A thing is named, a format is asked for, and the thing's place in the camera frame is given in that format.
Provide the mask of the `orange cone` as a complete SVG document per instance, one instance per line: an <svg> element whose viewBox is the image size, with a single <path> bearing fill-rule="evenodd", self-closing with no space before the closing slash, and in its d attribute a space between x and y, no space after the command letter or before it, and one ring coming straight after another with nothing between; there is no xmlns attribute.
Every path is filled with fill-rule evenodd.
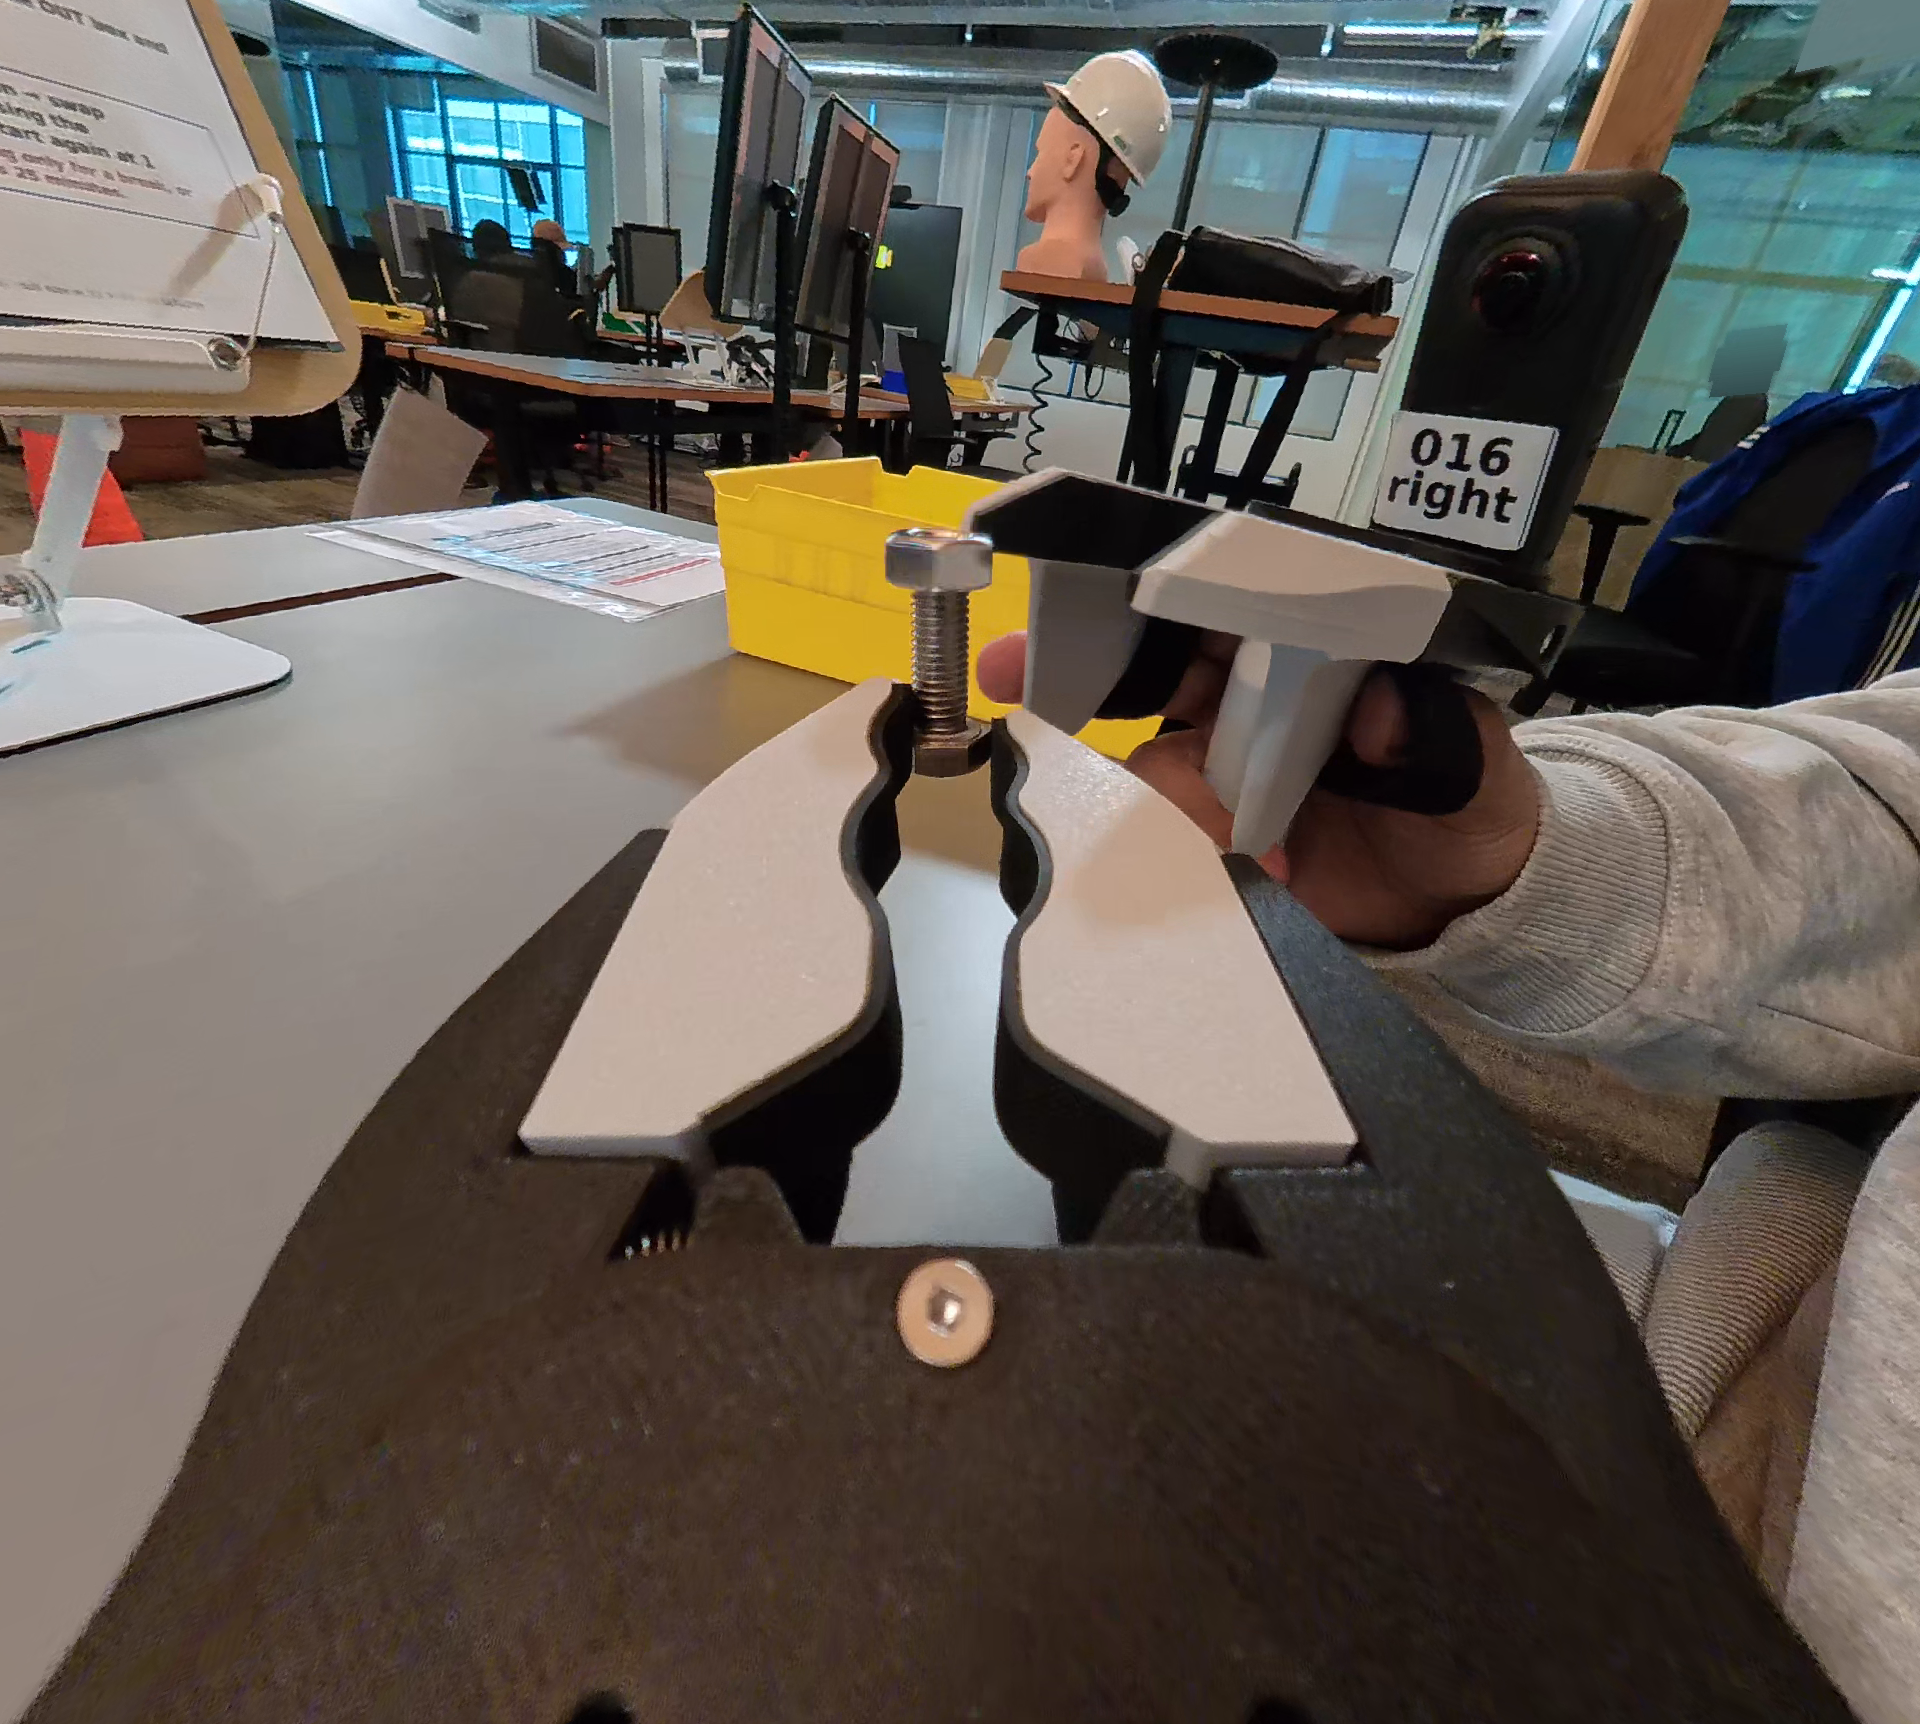
<svg viewBox="0 0 1920 1724"><path fill-rule="evenodd" d="M118 417L24 418L19 445L34 506L34 552L141 541L112 472L119 439Z"/></svg>

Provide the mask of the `black swivel chair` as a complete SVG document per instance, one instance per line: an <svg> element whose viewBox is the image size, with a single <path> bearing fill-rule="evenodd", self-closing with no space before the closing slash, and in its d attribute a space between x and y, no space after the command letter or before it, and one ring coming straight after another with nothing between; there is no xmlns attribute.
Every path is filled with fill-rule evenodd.
<svg viewBox="0 0 1920 1724"><path fill-rule="evenodd" d="M1877 427L1842 404L1779 425L1679 486L1622 611L1590 611L1550 683L1577 710L1764 706L1788 587L1867 473Z"/></svg>

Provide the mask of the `blue jacket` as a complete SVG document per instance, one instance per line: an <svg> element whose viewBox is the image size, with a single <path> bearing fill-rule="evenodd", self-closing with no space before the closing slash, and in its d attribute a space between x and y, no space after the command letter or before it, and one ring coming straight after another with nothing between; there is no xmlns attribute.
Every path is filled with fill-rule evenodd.
<svg viewBox="0 0 1920 1724"><path fill-rule="evenodd" d="M1625 611L1700 659L1679 703L1782 706L1897 669L1916 621L1916 388L1808 393L1700 472Z"/></svg>

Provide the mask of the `yellow plastic bin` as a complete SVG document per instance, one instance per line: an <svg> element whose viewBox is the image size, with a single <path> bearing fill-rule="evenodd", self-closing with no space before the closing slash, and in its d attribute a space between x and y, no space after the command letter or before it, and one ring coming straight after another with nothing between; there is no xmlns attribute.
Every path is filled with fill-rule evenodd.
<svg viewBox="0 0 1920 1724"><path fill-rule="evenodd" d="M899 531L958 531L995 479L874 457L714 467L730 643L829 680L912 680L912 605L887 581Z"/></svg>

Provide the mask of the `white angled card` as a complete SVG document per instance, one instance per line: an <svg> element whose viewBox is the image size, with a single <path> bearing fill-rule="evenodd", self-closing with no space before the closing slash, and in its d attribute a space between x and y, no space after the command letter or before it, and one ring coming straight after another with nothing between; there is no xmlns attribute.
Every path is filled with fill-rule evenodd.
<svg viewBox="0 0 1920 1724"><path fill-rule="evenodd" d="M489 434L431 393L396 388L374 434L348 519L354 526L463 509Z"/></svg>

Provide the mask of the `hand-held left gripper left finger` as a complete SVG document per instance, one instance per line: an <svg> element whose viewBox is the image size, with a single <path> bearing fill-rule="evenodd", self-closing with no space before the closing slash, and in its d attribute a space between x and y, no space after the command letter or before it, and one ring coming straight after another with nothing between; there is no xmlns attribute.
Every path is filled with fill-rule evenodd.
<svg viewBox="0 0 1920 1724"><path fill-rule="evenodd" d="M887 921L855 837L893 813L907 710L906 687L855 683L676 813L517 1126L530 1151L710 1158L878 1022Z"/></svg>

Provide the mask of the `black floor lamp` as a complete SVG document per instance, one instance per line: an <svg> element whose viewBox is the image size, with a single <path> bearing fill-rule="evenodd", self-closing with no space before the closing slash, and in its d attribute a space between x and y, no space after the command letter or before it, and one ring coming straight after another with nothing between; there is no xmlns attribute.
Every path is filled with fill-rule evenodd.
<svg viewBox="0 0 1920 1724"><path fill-rule="evenodd" d="M1256 36L1209 27L1165 33L1150 45L1150 63L1166 87L1179 83L1198 92L1187 156L1174 205L1174 230L1187 230L1192 201L1219 96L1248 96L1272 83L1279 72L1279 60Z"/></svg>

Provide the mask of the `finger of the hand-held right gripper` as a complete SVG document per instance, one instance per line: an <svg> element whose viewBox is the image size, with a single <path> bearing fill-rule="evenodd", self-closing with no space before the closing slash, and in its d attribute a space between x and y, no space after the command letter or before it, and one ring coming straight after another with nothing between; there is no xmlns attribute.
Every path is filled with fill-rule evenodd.
<svg viewBox="0 0 1920 1724"><path fill-rule="evenodd" d="M1454 572L1370 541L1217 510L1142 564L1132 611L1327 659L1421 659Z"/></svg>
<svg viewBox="0 0 1920 1724"><path fill-rule="evenodd" d="M1029 560L1023 706L1060 731L1166 710L1202 632L1139 611L1139 576L1202 526L1202 506L1046 467L969 509L969 531Z"/></svg>

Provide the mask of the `laminated paper sheet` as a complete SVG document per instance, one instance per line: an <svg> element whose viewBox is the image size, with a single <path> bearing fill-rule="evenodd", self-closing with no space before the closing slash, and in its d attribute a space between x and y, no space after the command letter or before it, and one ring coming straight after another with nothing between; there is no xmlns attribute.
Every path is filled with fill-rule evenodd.
<svg viewBox="0 0 1920 1724"><path fill-rule="evenodd" d="M359 516L324 539L633 625L726 590L714 541L566 502Z"/></svg>

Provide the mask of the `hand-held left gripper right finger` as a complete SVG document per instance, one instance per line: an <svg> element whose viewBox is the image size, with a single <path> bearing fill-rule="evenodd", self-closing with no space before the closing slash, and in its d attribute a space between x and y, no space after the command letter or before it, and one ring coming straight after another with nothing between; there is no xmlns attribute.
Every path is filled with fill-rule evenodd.
<svg viewBox="0 0 1920 1724"><path fill-rule="evenodd" d="M1002 830L1036 866L1007 943L1011 1053L1174 1173L1348 1164L1358 1126L1212 839L1033 710L1002 741Z"/></svg>

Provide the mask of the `curved office desk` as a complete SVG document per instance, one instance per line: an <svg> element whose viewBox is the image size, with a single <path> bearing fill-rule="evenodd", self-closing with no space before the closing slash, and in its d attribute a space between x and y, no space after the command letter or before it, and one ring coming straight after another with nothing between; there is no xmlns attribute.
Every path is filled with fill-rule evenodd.
<svg viewBox="0 0 1920 1724"><path fill-rule="evenodd" d="M948 464L964 444L999 439L1029 413L1015 398L958 399L950 439L920 430L906 393L862 388L855 411L839 392L722 385L689 369L604 361L502 354L384 340L388 358L435 374L456 399L478 399L478 427L492 444L500 502L544 493L535 430L566 436L633 436L652 454L651 506L666 510L666 454L680 436L718 436L722 464L775 464L799 445L839 439L847 457L878 457L890 472Z"/></svg>

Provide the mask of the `black bag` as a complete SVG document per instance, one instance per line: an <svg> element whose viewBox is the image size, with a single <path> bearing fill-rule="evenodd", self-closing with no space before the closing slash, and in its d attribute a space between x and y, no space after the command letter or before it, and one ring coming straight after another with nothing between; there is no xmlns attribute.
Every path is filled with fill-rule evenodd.
<svg viewBox="0 0 1920 1724"><path fill-rule="evenodd" d="M1166 290L1388 317L1397 276L1287 238L1198 226L1185 233Z"/></svg>

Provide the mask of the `person's grey sweatshirt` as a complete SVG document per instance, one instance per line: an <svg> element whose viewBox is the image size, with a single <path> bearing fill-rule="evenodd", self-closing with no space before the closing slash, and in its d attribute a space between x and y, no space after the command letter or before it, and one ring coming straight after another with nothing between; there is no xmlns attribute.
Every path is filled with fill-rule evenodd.
<svg viewBox="0 0 1920 1724"><path fill-rule="evenodd" d="M1741 1555L1861 1720L1916 1720L1916 1122L1741 1132L1645 1308Z"/></svg>

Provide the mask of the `white stand with wooden board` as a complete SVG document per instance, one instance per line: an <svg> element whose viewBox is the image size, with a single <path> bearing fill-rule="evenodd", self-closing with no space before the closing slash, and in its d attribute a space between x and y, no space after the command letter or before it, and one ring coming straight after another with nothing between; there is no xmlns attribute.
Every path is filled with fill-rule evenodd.
<svg viewBox="0 0 1920 1724"><path fill-rule="evenodd" d="M354 380L359 337L344 282L244 67L216 0L190 0L234 109L332 319L332 344L193 340L168 330L2 319L2 417L304 417ZM75 593L80 549L27 549L2 571L2 752L252 696L291 678L285 656L154 605Z"/></svg>

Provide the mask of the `tall black monitor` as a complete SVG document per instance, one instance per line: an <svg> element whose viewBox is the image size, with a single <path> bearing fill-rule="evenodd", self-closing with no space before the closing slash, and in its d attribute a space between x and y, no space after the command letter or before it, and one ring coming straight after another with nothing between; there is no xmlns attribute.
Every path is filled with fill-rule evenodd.
<svg viewBox="0 0 1920 1724"><path fill-rule="evenodd" d="M899 156L899 147L860 109L829 96L816 116L804 186L794 295L799 333L849 341L855 287L871 276Z"/></svg>
<svg viewBox="0 0 1920 1724"><path fill-rule="evenodd" d="M799 147L813 76L781 33L743 6L730 25L718 103L706 290L721 322L775 317L780 226L774 193L799 196Z"/></svg>

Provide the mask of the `person's right hand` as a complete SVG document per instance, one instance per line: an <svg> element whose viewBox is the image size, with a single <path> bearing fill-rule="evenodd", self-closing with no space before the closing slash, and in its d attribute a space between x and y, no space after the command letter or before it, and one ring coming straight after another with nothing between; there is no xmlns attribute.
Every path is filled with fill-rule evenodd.
<svg viewBox="0 0 1920 1724"><path fill-rule="evenodd" d="M1131 756L1131 771L1179 808L1217 848L1231 848L1235 820L1212 795L1202 760L1237 637L1202 634L1165 714L1174 734ZM1282 848L1262 867L1342 943L1416 950L1454 921L1500 900L1533 855L1543 784L1513 744L1496 703L1457 690L1473 714L1482 776L1476 796L1450 817L1402 813L1313 789Z"/></svg>

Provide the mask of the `grey desk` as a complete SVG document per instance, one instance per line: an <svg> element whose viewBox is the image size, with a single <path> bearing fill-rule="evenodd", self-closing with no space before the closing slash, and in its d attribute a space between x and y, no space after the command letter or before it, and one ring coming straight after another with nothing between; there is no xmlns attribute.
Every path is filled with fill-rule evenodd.
<svg viewBox="0 0 1920 1724"><path fill-rule="evenodd" d="M2 1718L141 1538L285 1239L408 1058L641 828L839 687L304 531L78 587L286 656L2 760Z"/></svg>

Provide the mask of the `mannequin head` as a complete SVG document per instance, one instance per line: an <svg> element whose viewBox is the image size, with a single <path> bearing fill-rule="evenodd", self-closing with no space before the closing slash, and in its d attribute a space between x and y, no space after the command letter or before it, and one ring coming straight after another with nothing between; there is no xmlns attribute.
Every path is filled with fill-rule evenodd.
<svg viewBox="0 0 1920 1724"><path fill-rule="evenodd" d="M1110 203L1126 203L1126 165L1064 109L1042 116L1025 178L1023 219L1039 233L1015 259L1015 271L1108 282L1105 226Z"/></svg>

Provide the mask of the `steel hex bolt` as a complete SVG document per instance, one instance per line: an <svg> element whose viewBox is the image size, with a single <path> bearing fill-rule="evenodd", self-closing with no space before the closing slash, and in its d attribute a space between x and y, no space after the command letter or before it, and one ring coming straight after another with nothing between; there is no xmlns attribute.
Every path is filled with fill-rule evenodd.
<svg viewBox="0 0 1920 1724"><path fill-rule="evenodd" d="M969 776L987 760L995 725L969 710L969 625L968 590L912 590L915 776Z"/></svg>

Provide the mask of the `printed instruction sheet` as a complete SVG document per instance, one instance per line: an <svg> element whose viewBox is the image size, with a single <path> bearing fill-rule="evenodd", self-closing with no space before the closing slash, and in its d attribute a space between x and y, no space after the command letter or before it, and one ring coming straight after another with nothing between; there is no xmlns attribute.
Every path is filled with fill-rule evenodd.
<svg viewBox="0 0 1920 1724"><path fill-rule="evenodd" d="M190 0L2 0L2 319L332 344Z"/></svg>

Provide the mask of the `person's right forearm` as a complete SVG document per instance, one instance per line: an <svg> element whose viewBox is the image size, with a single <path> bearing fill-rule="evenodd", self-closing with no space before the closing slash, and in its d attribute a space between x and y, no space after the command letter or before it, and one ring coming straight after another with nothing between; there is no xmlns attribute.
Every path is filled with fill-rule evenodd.
<svg viewBox="0 0 1920 1724"><path fill-rule="evenodd" d="M1543 828L1427 949L1482 1031L1706 1100L1916 1094L1916 672L1741 710L1519 726Z"/></svg>

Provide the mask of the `wooden top standing desk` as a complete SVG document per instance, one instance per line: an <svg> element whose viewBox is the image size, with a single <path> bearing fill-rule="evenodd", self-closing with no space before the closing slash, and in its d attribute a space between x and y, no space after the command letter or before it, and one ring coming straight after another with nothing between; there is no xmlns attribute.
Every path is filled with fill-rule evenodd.
<svg viewBox="0 0 1920 1724"><path fill-rule="evenodd" d="M999 287L1069 322L1126 341L1126 430L1116 478L1139 490L1287 509L1293 484L1272 472L1293 417L1321 369L1378 369L1400 330L1392 315L1358 315L1248 295L1183 291L1149 276L1096 282L1007 271ZM1278 380L1278 393L1237 472L1219 464L1239 380Z"/></svg>

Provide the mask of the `white hard hat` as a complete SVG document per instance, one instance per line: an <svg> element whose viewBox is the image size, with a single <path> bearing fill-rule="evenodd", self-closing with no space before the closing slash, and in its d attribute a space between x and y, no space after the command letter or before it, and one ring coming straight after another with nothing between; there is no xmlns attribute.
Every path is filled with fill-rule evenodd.
<svg viewBox="0 0 1920 1724"><path fill-rule="evenodd" d="M1149 55L1092 55L1064 83L1046 80L1042 92L1105 145L1132 186L1154 177L1174 132L1174 99Z"/></svg>

